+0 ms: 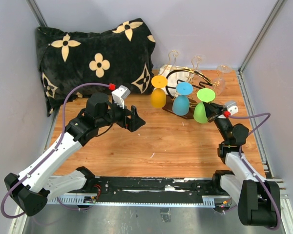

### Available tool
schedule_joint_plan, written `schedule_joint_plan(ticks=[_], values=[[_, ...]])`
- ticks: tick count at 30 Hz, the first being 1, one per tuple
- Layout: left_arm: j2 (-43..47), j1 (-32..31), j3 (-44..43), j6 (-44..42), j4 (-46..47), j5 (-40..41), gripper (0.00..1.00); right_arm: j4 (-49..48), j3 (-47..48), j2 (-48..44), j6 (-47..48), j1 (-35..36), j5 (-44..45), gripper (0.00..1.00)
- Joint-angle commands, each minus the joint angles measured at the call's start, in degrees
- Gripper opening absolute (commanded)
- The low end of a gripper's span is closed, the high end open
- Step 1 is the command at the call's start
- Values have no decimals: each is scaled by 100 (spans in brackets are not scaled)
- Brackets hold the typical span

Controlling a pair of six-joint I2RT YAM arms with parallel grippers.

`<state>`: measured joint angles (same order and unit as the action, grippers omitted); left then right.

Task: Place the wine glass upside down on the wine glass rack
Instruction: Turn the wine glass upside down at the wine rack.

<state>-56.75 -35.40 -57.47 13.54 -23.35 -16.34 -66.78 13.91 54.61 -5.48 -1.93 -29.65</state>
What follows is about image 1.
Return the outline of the blue plastic goblet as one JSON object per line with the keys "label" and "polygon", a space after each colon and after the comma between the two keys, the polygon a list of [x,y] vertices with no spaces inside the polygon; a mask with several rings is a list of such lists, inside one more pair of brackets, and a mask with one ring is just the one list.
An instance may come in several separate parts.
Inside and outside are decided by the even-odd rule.
{"label": "blue plastic goblet", "polygon": [[193,92],[193,86],[188,82],[181,82],[176,86],[176,94],[178,96],[175,98],[172,106],[172,111],[178,116],[184,116],[189,112],[189,99],[188,95]]}

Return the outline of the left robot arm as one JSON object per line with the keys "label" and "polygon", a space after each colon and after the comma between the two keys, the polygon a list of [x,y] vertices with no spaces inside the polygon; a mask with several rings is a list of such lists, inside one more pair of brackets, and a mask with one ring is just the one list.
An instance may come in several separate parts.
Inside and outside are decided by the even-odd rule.
{"label": "left robot arm", "polygon": [[11,197],[27,216],[39,213],[50,200],[67,192],[81,190],[91,192],[95,186],[95,175],[86,167],[79,167],[72,173],[51,180],[52,174],[75,152],[92,138],[98,137],[99,129],[110,129],[113,124],[137,131],[145,121],[132,106],[127,109],[124,99],[113,95],[109,99],[104,93],[93,94],[85,108],[69,121],[64,132],[33,164],[18,174],[9,173],[4,183],[7,196]]}

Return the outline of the short clear wine glass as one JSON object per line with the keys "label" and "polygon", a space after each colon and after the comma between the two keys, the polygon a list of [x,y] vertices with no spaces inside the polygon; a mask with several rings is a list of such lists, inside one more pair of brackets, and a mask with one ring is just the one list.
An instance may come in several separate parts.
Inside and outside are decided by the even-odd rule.
{"label": "short clear wine glass", "polygon": [[[195,70],[197,72],[200,72],[202,73],[201,71],[201,63],[206,59],[206,56],[205,55],[202,55],[202,54],[199,54],[199,55],[196,55],[192,58],[191,60],[191,63],[192,63],[192,70]],[[196,74],[190,74],[189,75],[189,81],[190,83],[194,83],[195,81],[200,81],[202,78],[199,76],[199,75],[196,75]]]}

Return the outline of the gold and black wine glass rack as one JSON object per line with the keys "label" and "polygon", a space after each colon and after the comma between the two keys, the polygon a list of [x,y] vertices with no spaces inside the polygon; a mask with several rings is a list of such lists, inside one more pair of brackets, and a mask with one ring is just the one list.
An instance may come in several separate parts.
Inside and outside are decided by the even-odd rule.
{"label": "gold and black wine glass rack", "polygon": [[184,119],[207,123],[203,102],[213,102],[223,92],[226,86],[224,76],[232,68],[221,64],[216,68],[218,77],[209,78],[200,70],[204,56],[195,56],[191,60],[192,67],[188,68],[176,65],[178,55],[176,50],[170,51],[169,62],[158,73],[167,80],[167,85],[162,88],[166,94],[166,104],[162,109]]}

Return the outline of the tall clear champagne flute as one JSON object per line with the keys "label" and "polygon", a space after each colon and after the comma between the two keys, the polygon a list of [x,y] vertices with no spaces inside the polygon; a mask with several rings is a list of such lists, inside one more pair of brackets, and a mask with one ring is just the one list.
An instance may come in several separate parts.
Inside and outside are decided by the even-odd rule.
{"label": "tall clear champagne flute", "polygon": [[218,77],[212,80],[212,90],[215,92],[216,96],[220,95],[225,89],[226,82],[224,75],[232,71],[232,68],[227,65],[218,65],[216,72]]}

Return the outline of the green plastic goblet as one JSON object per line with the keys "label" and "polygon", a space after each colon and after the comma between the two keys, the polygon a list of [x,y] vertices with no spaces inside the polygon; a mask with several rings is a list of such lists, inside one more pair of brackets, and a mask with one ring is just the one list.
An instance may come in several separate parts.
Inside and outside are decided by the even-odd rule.
{"label": "green plastic goblet", "polygon": [[200,100],[200,103],[194,109],[193,118],[195,121],[201,124],[208,122],[204,104],[213,102],[215,97],[215,92],[209,88],[203,88],[197,92],[197,98]]}

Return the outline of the yellow plastic goblet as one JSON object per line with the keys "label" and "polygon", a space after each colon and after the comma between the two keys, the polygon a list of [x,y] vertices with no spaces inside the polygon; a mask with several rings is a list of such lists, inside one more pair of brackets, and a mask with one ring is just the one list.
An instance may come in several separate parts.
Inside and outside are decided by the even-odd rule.
{"label": "yellow plastic goblet", "polygon": [[166,104],[166,94],[163,88],[167,86],[167,78],[162,75],[156,75],[152,78],[151,84],[154,86],[151,94],[151,105],[154,108],[163,108]]}

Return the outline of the brown tinted clear goblet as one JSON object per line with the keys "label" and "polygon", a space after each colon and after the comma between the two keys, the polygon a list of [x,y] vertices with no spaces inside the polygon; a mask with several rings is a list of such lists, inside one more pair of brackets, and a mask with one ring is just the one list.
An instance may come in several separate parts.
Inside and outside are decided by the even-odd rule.
{"label": "brown tinted clear goblet", "polygon": [[176,68],[176,58],[178,57],[179,53],[176,50],[172,50],[168,54],[169,63],[168,63],[168,69],[171,70],[173,68]]}

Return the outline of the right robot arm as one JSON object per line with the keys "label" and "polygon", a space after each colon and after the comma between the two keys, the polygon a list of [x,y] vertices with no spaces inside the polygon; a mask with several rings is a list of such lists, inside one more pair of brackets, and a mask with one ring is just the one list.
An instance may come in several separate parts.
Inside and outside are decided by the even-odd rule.
{"label": "right robot arm", "polygon": [[231,196],[243,225],[277,230],[281,225],[280,188],[276,182],[261,176],[247,161],[242,146],[252,132],[241,123],[231,123],[238,113],[236,102],[224,105],[205,102],[203,105],[208,122],[215,123],[223,138],[218,145],[218,157],[230,168],[215,172],[212,191],[217,195],[227,192]]}

